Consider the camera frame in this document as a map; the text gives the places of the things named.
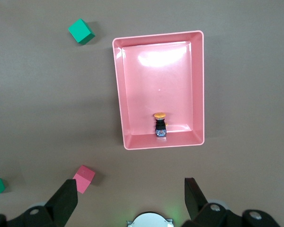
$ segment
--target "gray table surface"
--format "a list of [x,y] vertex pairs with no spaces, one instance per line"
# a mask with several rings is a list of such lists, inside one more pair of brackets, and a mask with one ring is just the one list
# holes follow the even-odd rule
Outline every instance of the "gray table surface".
[[[96,33],[77,44],[77,19]],[[202,30],[205,144],[125,150],[116,37]],[[144,211],[189,218],[184,178],[284,227],[284,0],[0,0],[0,213],[96,172],[67,226],[125,226]]]

